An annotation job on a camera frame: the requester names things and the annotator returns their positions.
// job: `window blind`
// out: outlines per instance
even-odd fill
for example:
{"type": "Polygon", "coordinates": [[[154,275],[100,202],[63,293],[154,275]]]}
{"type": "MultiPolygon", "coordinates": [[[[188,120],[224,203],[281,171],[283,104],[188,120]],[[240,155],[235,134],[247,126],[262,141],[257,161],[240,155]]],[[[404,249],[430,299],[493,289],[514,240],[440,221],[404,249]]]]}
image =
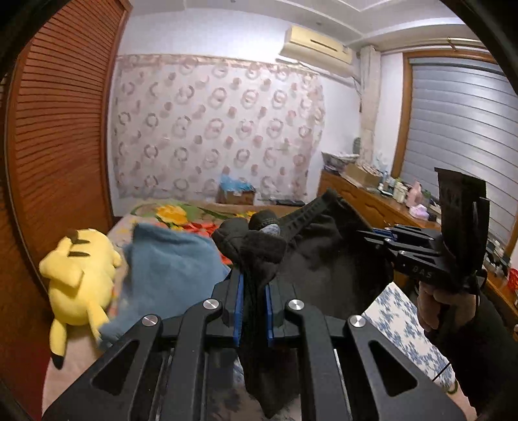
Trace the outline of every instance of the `window blind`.
{"type": "Polygon", "coordinates": [[[410,59],[412,111],[401,178],[438,196],[435,167],[487,182],[490,232],[506,243],[518,210],[518,97],[499,66],[410,59]]]}

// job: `blue towel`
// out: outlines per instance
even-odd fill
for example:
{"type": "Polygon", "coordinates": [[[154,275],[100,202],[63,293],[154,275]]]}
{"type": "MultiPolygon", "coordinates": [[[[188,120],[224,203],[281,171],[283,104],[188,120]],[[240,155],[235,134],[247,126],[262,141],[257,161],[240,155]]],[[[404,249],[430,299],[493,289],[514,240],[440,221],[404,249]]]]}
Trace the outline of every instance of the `blue towel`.
{"type": "Polygon", "coordinates": [[[210,298],[229,272],[211,239],[146,223],[135,227],[124,256],[129,268],[118,315],[99,329],[104,349],[147,314],[179,316],[210,298]]]}

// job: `wooden dresser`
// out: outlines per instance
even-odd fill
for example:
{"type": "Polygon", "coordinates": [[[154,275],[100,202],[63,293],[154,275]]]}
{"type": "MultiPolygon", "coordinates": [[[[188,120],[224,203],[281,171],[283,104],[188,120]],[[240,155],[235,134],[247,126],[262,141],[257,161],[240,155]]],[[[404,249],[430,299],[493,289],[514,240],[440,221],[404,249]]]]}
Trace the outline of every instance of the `wooden dresser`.
{"type": "Polygon", "coordinates": [[[373,228],[393,227],[400,223],[414,227],[441,229],[441,226],[435,222],[413,218],[408,213],[407,207],[397,203],[394,199],[369,193],[338,175],[322,171],[319,196],[328,188],[335,189],[373,228]]]}
{"type": "MultiPolygon", "coordinates": [[[[488,273],[487,282],[483,288],[486,297],[495,305],[506,327],[512,331],[518,325],[518,308],[514,306],[516,294],[512,291],[504,277],[488,273]]],[[[513,332],[514,340],[518,342],[518,335],[513,332]]]]}

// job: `person's hand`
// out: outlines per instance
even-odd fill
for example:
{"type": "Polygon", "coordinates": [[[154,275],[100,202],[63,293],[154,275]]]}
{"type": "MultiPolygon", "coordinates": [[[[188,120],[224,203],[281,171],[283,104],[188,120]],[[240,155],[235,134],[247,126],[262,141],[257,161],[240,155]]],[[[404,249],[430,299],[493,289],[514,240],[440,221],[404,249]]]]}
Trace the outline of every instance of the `person's hand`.
{"type": "Polygon", "coordinates": [[[454,329],[458,330],[475,317],[477,296],[467,292],[451,294],[419,282],[418,320],[425,331],[430,332],[439,328],[441,304],[456,307],[454,329]]]}

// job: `yellow plush toy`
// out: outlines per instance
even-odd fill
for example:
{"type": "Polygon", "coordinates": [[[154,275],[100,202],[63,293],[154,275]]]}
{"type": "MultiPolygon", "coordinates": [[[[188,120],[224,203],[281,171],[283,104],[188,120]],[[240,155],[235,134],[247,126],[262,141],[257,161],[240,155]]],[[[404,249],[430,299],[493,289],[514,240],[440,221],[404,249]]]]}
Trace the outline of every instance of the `yellow plush toy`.
{"type": "Polygon", "coordinates": [[[121,257],[111,241],[99,231],[74,231],[63,238],[39,264],[50,279],[49,298],[54,321],[50,328],[50,350],[56,368],[63,366],[67,325],[90,324],[99,339],[99,327],[108,321],[115,268],[121,257]]]}

